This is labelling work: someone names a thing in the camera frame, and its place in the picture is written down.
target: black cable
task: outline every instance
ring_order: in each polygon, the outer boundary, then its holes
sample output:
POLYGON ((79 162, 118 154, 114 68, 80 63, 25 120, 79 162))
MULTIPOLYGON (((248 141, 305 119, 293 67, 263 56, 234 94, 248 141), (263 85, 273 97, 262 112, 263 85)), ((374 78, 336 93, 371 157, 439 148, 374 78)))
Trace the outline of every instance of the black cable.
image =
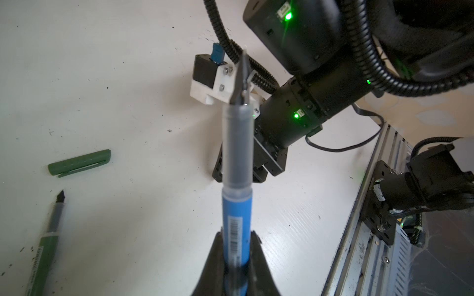
MULTIPOLYGON (((450 143, 450 142, 452 142, 454 140, 457 140, 457 139, 459 139, 459 137, 432 137, 432 138, 421 140, 411 150, 410 160, 415 158, 415 156, 418 155, 418 152, 420 151, 420 149, 423 146, 427 145, 427 144, 431 144, 431 143, 450 143)), ((417 227, 422 226, 421 213, 416 214, 415 226, 417 226, 417 227)), ((413 234, 410 237, 410 243, 413 244, 413 245, 418 244, 418 239, 419 239, 420 235, 421 235, 421 230, 419 228, 416 228, 415 231, 413 232, 413 234)))
POLYGON ((314 144, 313 142, 310 141, 310 138, 308 136, 305 137, 306 143, 308 143, 311 147, 314 147, 314 148, 317 148, 317 149, 320 149, 320 150, 324 150, 324 151, 327 151, 327 152, 344 152, 344 151, 348 151, 348 150, 352 150, 352 149, 355 149, 355 148, 362 147, 365 144, 367 144, 368 142, 370 142, 371 140, 373 140, 380 133, 380 131, 382 131, 382 127, 383 127, 383 123, 385 122, 385 119, 381 115, 378 115, 375 112, 359 108, 358 106, 356 106, 356 104, 352 104, 352 108, 354 108, 354 111, 359 115, 378 117, 380 119, 382 125, 380 126, 380 129, 377 131, 377 133, 375 133, 373 136, 371 136, 370 138, 368 138, 367 140, 365 140, 365 141, 363 141, 359 144, 352 145, 352 146, 349 146, 349 147, 346 147, 346 148, 340 148, 340 149, 332 149, 332 148, 326 148, 326 147, 323 147, 323 146, 316 145, 316 144, 314 144))
POLYGON ((377 89, 396 96, 422 97, 454 90, 474 82, 473 66, 433 82, 410 81, 393 75, 379 57, 372 39, 366 0, 344 0, 342 13, 355 61, 365 79, 377 89))
MULTIPOLYGON (((214 29, 214 33, 216 33, 220 45, 222 48, 224 48, 224 51, 227 53, 227 56, 229 56, 230 60, 234 64, 237 64, 240 59, 240 55, 242 54, 242 48, 240 48, 240 46, 238 46, 233 40, 229 39, 226 29, 224 28, 224 24, 220 18, 216 1, 204 0, 204 5, 206 6, 209 20, 212 24, 212 28, 214 29)), ((252 82, 269 94, 275 93, 280 87, 276 79, 252 57, 250 57, 249 60, 252 69, 257 71, 257 73, 252 78, 252 82)))

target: white table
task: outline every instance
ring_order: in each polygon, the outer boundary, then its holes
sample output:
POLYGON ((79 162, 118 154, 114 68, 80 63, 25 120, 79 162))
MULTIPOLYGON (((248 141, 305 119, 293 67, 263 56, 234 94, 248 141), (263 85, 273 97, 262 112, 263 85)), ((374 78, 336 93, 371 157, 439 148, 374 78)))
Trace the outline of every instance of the white table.
MULTIPOLYGON (((289 75, 242 21, 245 4, 219 0, 224 24, 284 83, 289 75)), ((221 226, 221 186, 210 176, 220 105, 188 94, 194 55, 212 41, 201 1, 0 4, 0 295, 24 293, 62 189, 46 295, 191 293, 221 226), (112 150, 105 166, 47 172, 102 149, 112 150)), ((377 128, 349 108, 312 139, 343 147, 377 128)), ((300 139, 286 172, 254 186, 252 228, 283 296, 320 294, 374 143, 328 153, 300 139)))

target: barcode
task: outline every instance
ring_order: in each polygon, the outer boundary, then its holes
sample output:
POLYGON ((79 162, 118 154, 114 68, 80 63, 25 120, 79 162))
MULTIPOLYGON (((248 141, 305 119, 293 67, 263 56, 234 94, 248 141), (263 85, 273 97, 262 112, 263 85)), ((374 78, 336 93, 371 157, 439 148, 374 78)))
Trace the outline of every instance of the barcode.
POLYGON ((240 266, 242 256, 242 217, 228 216, 229 265, 240 266))
POLYGON ((33 284, 34 284, 35 279, 36 279, 36 272, 38 271, 38 265, 39 265, 39 261, 41 259, 41 254, 42 253, 43 253, 43 247, 42 246, 38 247, 38 249, 36 251, 35 261, 33 262, 33 268, 31 270, 30 280, 28 282, 27 296, 30 294, 31 289, 33 288, 33 284))

